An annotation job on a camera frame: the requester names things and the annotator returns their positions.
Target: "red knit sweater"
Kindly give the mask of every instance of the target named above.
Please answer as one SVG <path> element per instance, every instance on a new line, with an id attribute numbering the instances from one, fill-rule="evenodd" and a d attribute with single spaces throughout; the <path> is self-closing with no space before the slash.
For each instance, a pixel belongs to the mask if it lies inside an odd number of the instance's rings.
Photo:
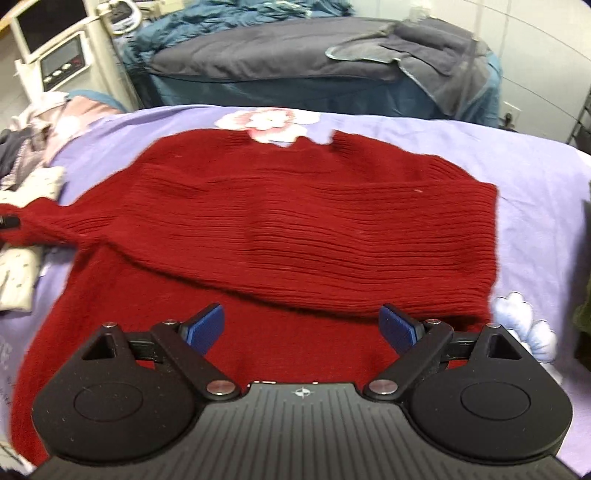
<path id="1" fill-rule="evenodd" d="M 33 399 L 104 322 L 145 330 L 221 303 L 208 358 L 242 385 L 367 382 L 396 358 L 376 325 L 385 302 L 485 322 L 495 199 L 441 158 L 357 135 L 283 148 L 200 130 L 159 140 L 71 206 L 0 206 L 22 222 L 4 240 L 78 248 L 20 371 L 15 447 L 45 458 Z"/>

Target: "display screen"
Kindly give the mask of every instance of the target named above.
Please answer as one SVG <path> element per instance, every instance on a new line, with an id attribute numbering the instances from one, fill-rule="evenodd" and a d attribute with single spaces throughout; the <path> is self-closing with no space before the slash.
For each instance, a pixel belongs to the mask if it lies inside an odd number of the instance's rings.
<path id="1" fill-rule="evenodd" d="M 41 59 L 41 74 L 45 77 L 61 68 L 64 63 L 82 53 L 80 37 L 72 38 L 68 43 L 64 43 L 60 48 L 55 49 L 49 55 Z"/>
<path id="2" fill-rule="evenodd" d="M 83 0 L 39 0 L 18 17 L 29 52 L 86 17 Z"/>

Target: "flower pattern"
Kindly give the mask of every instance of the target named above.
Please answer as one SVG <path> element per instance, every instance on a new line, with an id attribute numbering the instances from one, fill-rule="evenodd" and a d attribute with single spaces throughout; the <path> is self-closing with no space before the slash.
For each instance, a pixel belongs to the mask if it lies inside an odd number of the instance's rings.
<path id="1" fill-rule="evenodd" d="M 545 320 L 534 320 L 534 309 L 523 295 L 512 291 L 492 306 L 493 320 L 505 327 L 540 363 L 556 359 L 556 334 Z"/>
<path id="2" fill-rule="evenodd" d="M 293 142 L 308 132 L 303 125 L 315 124 L 319 120 L 317 112 L 265 107 L 229 113 L 215 125 L 224 130 L 247 131 L 253 140 L 261 143 Z"/>

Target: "control panel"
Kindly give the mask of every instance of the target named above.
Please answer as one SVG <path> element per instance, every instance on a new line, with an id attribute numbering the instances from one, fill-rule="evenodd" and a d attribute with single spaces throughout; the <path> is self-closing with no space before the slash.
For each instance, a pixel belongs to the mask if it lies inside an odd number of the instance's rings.
<path id="1" fill-rule="evenodd" d="M 49 92 L 86 66 L 80 34 L 40 58 L 43 91 Z"/>

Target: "gray towel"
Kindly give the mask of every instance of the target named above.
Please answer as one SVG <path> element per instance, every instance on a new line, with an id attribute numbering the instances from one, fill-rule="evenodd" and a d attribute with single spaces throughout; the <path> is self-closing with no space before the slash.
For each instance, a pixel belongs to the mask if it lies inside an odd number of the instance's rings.
<path id="1" fill-rule="evenodd" d="M 483 41 L 474 44 L 467 30 L 438 18 L 426 18 L 392 22 L 329 48 L 326 55 L 335 60 L 396 61 L 444 115 L 456 117 L 486 88 L 489 52 Z"/>

